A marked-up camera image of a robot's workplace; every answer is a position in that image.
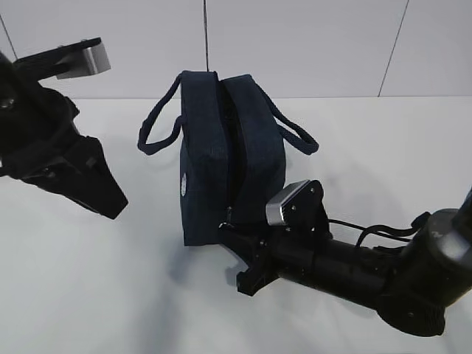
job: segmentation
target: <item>fabric bag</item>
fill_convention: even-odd
[[[147,143],[162,108],[181,86],[181,116],[169,137]],[[276,123],[276,117],[296,132]],[[142,123],[138,148],[153,155],[182,129],[181,217],[186,246],[218,243],[222,222],[258,223],[285,183],[283,139],[310,155],[316,141],[288,120],[251,75],[219,81],[216,72],[182,72]]]

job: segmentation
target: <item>white table surface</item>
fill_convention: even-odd
[[[422,339],[377,314],[277,280],[239,294],[244,267],[219,246],[184,248],[179,143],[136,149],[152,100],[78,100],[82,133],[99,137],[130,205],[115,220],[63,197],[0,179],[0,353],[456,354],[472,346],[472,294],[447,311],[446,332]],[[287,181],[319,179],[332,218],[408,226],[458,207],[472,183],[472,98],[278,100],[317,138],[287,146]],[[170,132],[179,101],[153,138]],[[357,232],[333,228],[354,242]],[[372,238],[367,244],[385,243]]]

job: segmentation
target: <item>zipper pull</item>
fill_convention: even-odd
[[[231,223],[231,214],[232,214],[233,208],[228,206],[228,209],[226,209],[226,222]]]

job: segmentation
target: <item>bag strap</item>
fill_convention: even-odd
[[[282,137],[287,140],[290,145],[292,145],[294,148],[304,153],[305,155],[311,155],[312,153],[318,151],[319,144],[316,142],[316,140],[313,139],[313,137],[309,133],[307,133],[302,127],[293,123],[286,116],[284,116],[282,112],[279,111],[279,109],[272,102],[271,98],[264,92],[264,90],[262,90],[259,85],[257,85],[257,87],[264,96],[264,99],[267,102],[267,105],[270,108],[271,113],[274,115],[274,117],[276,117],[280,122],[287,125],[290,129],[292,129],[298,134],[298,136],[296,136],[281,125],[277,125],[277,127],[279,128],[280,135],[282,135]]]
[[[160,142],[147,143],[150,131],[156,122],[158,115],[161,113],[163,107],[170,101],[173,95],[176,93],[178,86],[182,80],[182,74],[179,74],[176,78],[176,81],[169,88],[169,91],[164,95],[153,110],[149,113],[146,120],[142,123],[141,129],[139,129],[139,139],[138,139],[138,149],[140,149],[146,155],[153,155],[154,153],[159,152],[160,150],[171,145],[174,141],[177,140],[180,133],[181,126],[186,122],[185,117],[179,116],[174,123],[174,128],[172,133],[164,140]]]

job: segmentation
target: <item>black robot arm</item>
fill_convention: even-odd
[[[108,169],[102,145],[82,136],[75,104],[39,80],[98,74],[110,69],[100,38],[11,63],[0,53],[0,176],[61,194],[108,218],[128,201]]]
[[[445,308],[472,286],[472,240],[463,235],[470,198],[462,214],[424,213],[410,229],[359,227],[363,232],[355,245],[333,239],[331,222],[351,225],[329,220],[322,198],[318,181],[298,182],[269,201],[267,223],[220,226],[221,244],[248,265],[237,275],[238,291],[252,296],[282,277],[372,308],[405,333],[442,334]],[[454,218],[461,221],[454,224]],[[361,247],[369,233],[407,244]]]

